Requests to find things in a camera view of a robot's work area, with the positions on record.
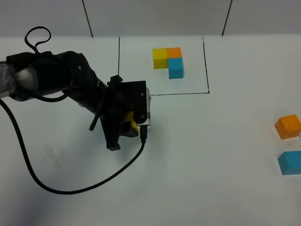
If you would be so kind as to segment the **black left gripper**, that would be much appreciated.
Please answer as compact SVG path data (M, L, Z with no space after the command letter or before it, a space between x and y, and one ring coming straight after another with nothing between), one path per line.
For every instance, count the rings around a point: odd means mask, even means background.
M95 119L100 119L105 140L106 148L110 151L120 149L119 137L137 137L139 131L134 122L124 122L129 113L126 98L120 91L120 84L124 81L119 75L112 76L107 84L97 80L97 90L100 91Z

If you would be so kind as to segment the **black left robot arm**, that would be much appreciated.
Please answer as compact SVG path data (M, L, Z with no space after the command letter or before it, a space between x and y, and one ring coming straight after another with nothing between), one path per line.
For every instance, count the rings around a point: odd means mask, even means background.
M101 122L107 149L119 150L120 136L138 136L132 116L133 101L122 78L115 75L103 83L83 54L24 52L8 56L1 66L4 78L8 79L4 92L12 99L35 98L53 103L69 97L93 113L89 130L93 131Z

